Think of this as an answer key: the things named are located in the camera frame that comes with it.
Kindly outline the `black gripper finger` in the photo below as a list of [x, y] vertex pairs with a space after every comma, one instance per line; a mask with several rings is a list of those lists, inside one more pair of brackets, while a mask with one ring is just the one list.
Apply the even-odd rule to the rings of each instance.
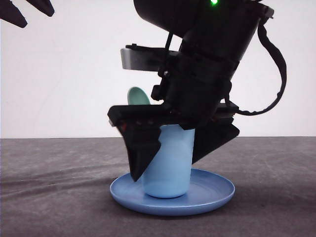
[[25, 17], [10, 0], [0, 0], [0, 18], [20, 28], [27, 26]]
[[49, 17], [52, 17], [55, 12], [50, 0], [32, 0], [32, 5]]

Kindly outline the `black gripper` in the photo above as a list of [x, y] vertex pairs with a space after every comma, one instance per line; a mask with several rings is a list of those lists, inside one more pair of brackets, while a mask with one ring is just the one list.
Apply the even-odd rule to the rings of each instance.
[[233, 110], [220, 104], [230, 93], [238, 65], [234, 57], [183, 53], [168, 64], [168, 71], [158, 72], [161, 82], [153, 87], [152, 98], [163, 100], [161, 105], [110, 107], [109, 121], [123, 136], [133, 181], [139, 180], [161, 147], [161, 129], [145, 125], [148, 120], [198, 127], [192, 164], [239, 135]]

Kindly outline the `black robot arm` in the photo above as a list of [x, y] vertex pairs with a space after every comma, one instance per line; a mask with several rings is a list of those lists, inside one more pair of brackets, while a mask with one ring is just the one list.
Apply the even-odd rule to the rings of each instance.
[[231, 79], [254, 34], [277, 64], [282, 85], [287, 74], [265, 29], [274, 10], [258, 0], [136, 0], [134, 6], [142, 19], [182, 39], [178, 51], [136, 44], [121, 50], [125, 69], [153, 71], [161, 78], [151, 97], [162, 104], [116, 105], [108, 111], [137, 181], [162, 146], [164, 125], [196, 131], [193, 162], [238, 136], [233, 115], [252, 112], [230, 101]]

